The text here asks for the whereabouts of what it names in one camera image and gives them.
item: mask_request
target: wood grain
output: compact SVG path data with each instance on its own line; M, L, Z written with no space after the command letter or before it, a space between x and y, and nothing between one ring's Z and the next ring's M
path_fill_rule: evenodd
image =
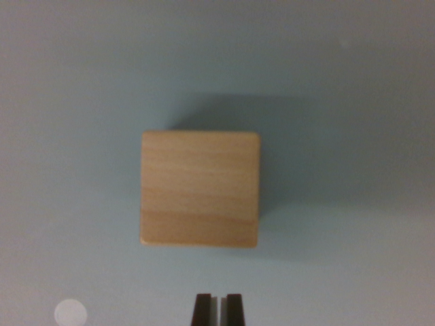
M259 170L254 132L144 132L141 242L255 247Z

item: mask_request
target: table surface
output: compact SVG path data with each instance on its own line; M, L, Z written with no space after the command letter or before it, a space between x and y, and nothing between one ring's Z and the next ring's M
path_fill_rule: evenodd
M435 6L290 2L0 6L0 325L434 324ZM172 128L262 135L257 248L140 244Z

